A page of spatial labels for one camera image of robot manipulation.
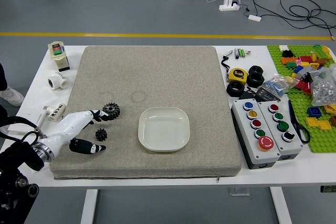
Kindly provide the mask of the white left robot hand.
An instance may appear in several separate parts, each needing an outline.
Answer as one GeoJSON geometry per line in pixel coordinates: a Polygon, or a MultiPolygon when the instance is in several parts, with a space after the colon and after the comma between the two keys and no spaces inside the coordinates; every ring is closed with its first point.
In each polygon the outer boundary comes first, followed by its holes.
{"type": "Polygon", "coordinates": [[[75,139],[87,125],[93,123],[93,120],[110,121],[113,117],[101,110],[88,110],[66,115],[46,138],[38,140],[35,144],[47,156],[43,160],[46,162],[54,160],[61,148],[69,145],[71,140],[75,139]]]}

